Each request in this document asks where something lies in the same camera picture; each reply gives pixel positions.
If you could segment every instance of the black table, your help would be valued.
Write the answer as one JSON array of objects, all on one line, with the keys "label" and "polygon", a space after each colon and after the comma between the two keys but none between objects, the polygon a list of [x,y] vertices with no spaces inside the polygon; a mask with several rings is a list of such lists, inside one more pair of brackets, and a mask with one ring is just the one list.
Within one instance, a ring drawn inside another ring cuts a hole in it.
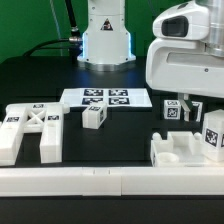
[{"label": "black table", "polygon": [[[93,72],[69,57],[11,58],[0,65],[1,120],[11,103],[58,102],[65,88],[147,88],[152,108],[109,108],[99,130],[82,128],[83,108],[65,115],[63,162],[40,163],[40,134],[25,134],[14,167],[151,166],[152,133],[201,131],[196,122],[163,119],[163,100],[176,94],[145,83],[145,58],[119,72]],[[223,100],[192,96],[204,111],[224,109]],[[1,198],[1,223],[223,223],[223,197],[122,196]]]}]

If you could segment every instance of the white block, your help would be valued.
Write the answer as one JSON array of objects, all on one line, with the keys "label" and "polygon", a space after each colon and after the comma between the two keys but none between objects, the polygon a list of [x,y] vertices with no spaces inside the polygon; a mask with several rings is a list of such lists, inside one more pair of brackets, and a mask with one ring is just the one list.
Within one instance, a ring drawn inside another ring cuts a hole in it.
[{"label": "white block", "polygon": [[83,168],[83,195],[120,196],[120,168]]},{"label": "white block", "polygon": [[223,195],[223,167],[124,167],[122,195]]},{"label": "white block", "polygon": [[63,112],[64,114],[67,114],[70,112],[70,107],[68,104],[65,104],[65,103],[21,103],[21,104],[9,104],[7,107],[6,107],[6,113],[8,113],[11,108],[13,107],[26,107],[28,111],[33,111],[35,113],[39,113],[43,110],[46,110],[47,107],[49,105],[58,105],[58,104],[61,104],[63,106]]},{"label": "white block", "polygon": [[26,107],[13,107],[0,128],[0,166],[14,165],[27,120]]},{"label": "white block", "polygon": [[0,169],[0,196],[82,195],[82,168]]},{"label": "white block", "polygon": [[105,102],[92,103],[82,113],[84,128],[98,129],[107,117],[107,104]]},{"label": "white block", "polygon": [[214,161],[224,160],[224,110],[205,114],[202,137],[204,155]]},{"label": "white block", "polygon": [[201,152],[201,134],[168,132],[167,140],[158,133],[151,141],[151,161],[155,167],[213,166]]},{"label": "white block", "polygon": [[164,118],[165,119],[180,119],[181,105],[178,100],[164,100]]},{"label": "white block", "polygon": [[63,106],[49,105],[40,142],[41,163],[62,161],[63,123]]}]

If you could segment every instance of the white foam block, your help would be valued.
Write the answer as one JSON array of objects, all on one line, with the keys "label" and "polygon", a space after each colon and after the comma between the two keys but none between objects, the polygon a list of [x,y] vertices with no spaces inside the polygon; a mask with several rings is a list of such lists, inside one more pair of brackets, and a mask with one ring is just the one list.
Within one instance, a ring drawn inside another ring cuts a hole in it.
[{"label": "white foam block", "polygon": [[92,103],[82,113],[84,128],[98,129],[107,117],[107,104],[104,102]]},{"label": "white foam block", "polygon": [[223,195],[224,168],[122,168],[122,195]]},{"label": "white foam block", "polygon": [[83,195],[121,195],[120,168],[83,168]]},{"label": "white foam block", "polygon": [[0,128],[0,165],[14,165],[27,120],[26,107],[12,107]]},{"label": "white foam block", "polygon": [[63,106],[48,105],[40,142],[41,163],[62,161]]},{"label": "white foam block", "polygon": [[205,113],[202,136],[204,155],[216,162],[224,161],[224,110]]},{"label": "white foam block", "polygon": [[0,196],[82,195],[82,168],[0,169]]}]

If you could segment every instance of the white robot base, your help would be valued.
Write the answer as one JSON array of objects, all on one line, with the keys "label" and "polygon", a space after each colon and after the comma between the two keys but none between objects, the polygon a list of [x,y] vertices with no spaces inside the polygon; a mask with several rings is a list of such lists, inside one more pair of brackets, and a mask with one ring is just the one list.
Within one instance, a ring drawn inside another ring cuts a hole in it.
[{"label": "white robot base", "polygon": [[132,64],[131,36],[125,28],[124,0],[88,0],[89,26],[78,63],[96,71],[116,71]]}]

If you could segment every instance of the white plastic part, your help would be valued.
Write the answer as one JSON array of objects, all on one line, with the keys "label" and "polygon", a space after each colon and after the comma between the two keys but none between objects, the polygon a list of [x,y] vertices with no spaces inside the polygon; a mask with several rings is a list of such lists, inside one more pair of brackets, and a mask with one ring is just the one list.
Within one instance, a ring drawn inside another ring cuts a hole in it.
[{"label": "white plastic part", "polygon": [[203,155],[206,146],[200,133],[168,132],[167,140],[154,137],[158,135],[155,133],[151,141],[151,161],[155,167],[224,166]]},{"label": "white plastic part", "polygon": [[205,113],[203,154],[216,162],[224,160],[224,110]]},{"label": "white plastic part", "polygon": [[14,165],[27,120],[26,107],[13,107],[0,128],[0,166]]},{"label": "white plastic part", "polygon": [[157,38],[148,50],[152,89],[223,98],[223,71],[224,58],[207,55],[200,41]]},{"label": "white plastic part", "polygon": [[78,61],[93,65],[119,65],[136,59],[125,28],[124,0],[88,0],[89,26],[83,34]]},{"label": "white plastic part", "polygon": [[0,196],[224,195],[223,167],[89,169],[0,169]]},{"label": "white plastic part", "polygon": [[121,195],[120,168],[83,168],[83,195]]},{"label": "white plastic part", "polygon": [[[8,105],[6,108],[7,115],[0,127],[0,166],[15,164],[24,133],[42,131],[41,162],[60,162],[63,114],[69,111],[69,106],[61,103]],[[54,115],[59,116],[60,120],[48,120],[50,116]],[[48,153],[51,152],[49,157],[45,156],[47,150]]]},{"label": "white plastic part", "polygon": [[179,120],[181,114],[181,105],[178,100],[164,100],[164,118]]},{"label": "white plastic part", "polygon": [[82,113],[84,128],[98,129],[107,118],[107,103],[91,103]]},{"label": "white plastic part", "polygon": [[[180,5],[174,6],[163,12],[153,23],[153,33],[156,37],[161,38],[176,38],[186,40],[202,40],[209,34],[210,13],[209,9],[199,6],[195,1],[190,1],[188,4],[179,8]],[[186,37],[167,37],[162,33],[163,21],[175,17],[185,17],[188,20],[189,28]]]},{"label": "white plastic part", "polygon": [[41,163],[62,161],[63,124],[62,105],[49,105],[40,141]]}]

